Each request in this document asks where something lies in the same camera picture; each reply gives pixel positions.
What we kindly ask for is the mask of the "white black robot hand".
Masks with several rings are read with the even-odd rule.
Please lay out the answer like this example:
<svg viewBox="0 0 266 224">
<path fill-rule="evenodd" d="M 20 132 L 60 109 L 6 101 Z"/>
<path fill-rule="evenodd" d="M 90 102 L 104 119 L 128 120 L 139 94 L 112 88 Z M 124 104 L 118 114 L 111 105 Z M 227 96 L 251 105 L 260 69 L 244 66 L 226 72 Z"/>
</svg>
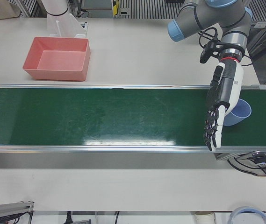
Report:
<svg viewBox="0 0 266 224">
<path fill-rule="evenodd" d="M 206 98 L 204 142 L 211 152 L 221 147 L 224 118 L 237 105 L 242 81 L 243 67 L 232 57 L 220 60 L 215 68 Z"/>
</svg>

